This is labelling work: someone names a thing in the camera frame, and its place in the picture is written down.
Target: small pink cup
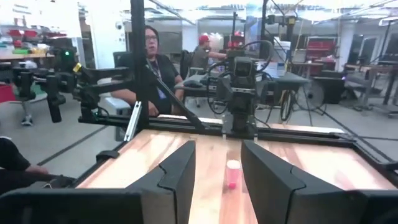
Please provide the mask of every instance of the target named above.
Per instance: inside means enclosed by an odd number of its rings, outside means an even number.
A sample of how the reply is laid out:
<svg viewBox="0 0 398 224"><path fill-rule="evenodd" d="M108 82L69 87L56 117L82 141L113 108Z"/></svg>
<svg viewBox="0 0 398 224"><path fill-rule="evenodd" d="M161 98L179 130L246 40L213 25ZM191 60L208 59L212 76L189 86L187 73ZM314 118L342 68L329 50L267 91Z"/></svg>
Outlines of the small pink cup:
<svg viewBox="0 0 398 224"><path fill-rule="evenodd" d="M233 190L242 176L241 163L236 160L229 160L226 163L226 184L229 189Z"/></svg>

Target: fan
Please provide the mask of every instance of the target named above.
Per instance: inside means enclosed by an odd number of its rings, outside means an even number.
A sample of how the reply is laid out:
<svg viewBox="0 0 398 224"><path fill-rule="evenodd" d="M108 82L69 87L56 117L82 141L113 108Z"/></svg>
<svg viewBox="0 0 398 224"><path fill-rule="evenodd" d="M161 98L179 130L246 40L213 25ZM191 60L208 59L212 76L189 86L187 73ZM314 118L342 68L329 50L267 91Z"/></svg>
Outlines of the fan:
<svg viewBox="0 0 398 224"><path fill-rule="evenodd" d="M301 110L313 111L323 106L324 97L323 87L311 80L298 89L295 100Z"/></svg>

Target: stool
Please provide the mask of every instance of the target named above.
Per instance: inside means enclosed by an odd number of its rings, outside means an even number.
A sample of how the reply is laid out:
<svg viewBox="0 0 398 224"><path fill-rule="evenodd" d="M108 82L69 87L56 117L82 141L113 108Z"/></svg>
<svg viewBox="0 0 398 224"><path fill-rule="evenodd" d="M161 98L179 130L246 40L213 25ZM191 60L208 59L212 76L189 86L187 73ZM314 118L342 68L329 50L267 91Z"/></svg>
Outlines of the stool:
<svg viewBox="0 0 398 224"><path fill-rule="evenodd" d="M130 112L131 109L130 105L123 100L113 97L107 97L105 98L105 101L116 110L117 115L128 115ZM123 141L124 139L123 128L115 127L114 131L115 131L114 135L115 141Z"/></svg>

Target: red cap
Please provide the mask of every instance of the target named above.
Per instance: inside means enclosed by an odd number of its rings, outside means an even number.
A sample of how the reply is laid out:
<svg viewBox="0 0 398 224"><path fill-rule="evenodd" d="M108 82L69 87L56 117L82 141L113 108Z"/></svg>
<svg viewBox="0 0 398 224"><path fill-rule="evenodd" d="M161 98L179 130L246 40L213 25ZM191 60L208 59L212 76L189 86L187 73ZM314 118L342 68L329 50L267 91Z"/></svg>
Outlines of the red cap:
<svg viewBox="0 0 398 224"><path fill-rule="evenodd" d="M207 35L201 35L199 37L199 44L204 44L205 42L209 41L209 37Z"/></svg>

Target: black post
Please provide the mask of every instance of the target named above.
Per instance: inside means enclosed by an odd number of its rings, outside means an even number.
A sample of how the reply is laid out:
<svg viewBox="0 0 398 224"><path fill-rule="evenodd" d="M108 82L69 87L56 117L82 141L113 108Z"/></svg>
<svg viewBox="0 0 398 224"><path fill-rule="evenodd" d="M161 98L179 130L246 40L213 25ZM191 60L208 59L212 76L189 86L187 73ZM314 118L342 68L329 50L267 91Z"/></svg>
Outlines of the black post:
<svg viewBox="0 0 398 224"><path fill-rule="evenodd" d="M131 5L131 32L129 39L130 52L133 56L134 63L134 83L136 83L137 101L141 101L141 117L140 123L146 125L149 120L148 99L146 97L146 78L144 72L146 68L146 48L145 48L145 17L144 17L144 0L130 0Z"/></svg>
<svg viewBox="0 0 398 224"><path fill-rule="evenodd" d="M268 0L263 0L262 1L260 40L265 40L266 39L267 3L268 3ZM267 46L266 44L260 44L260 55L259 55L259 58L266 58L266 56L267 56L266 46Z"/></svg>
<svg viewBox="0 0 398 224"><path fill-rule="evenodd" d="M391 22L392 22L392 21L389 21L389 22L388 22L387 29L386 29L386 33L384 34L384 40L383 40L383 44L381 45L381 51L380 51L380 54L379 54L379 56L378 56L378 59L380 59L380 58L383 56L384 46L385 46L386 41L387 41L388 33L390 33Z"/></svg>
<svg viewBox="0 0 398 224"><path fill-rule="evenodd" d="M290 42L290 49L287 52L286 55L286 59L288 62L292 61L292 52L295 48L295 46L293 46L292 44L292 40L293 40L293 31L294 31L294 24L296 23L296 17L294 16L290 16L287 18L287 28L286 28L286 41Z"/></svg>
<svg viewBox="0 0 398 224"><path fill-rule="evenodd" d="M234 12L234 19L232 21L232 37L235 36L235 26L236 26L236 17L237 16L238 16L238 14L236 12Z"/></svg>

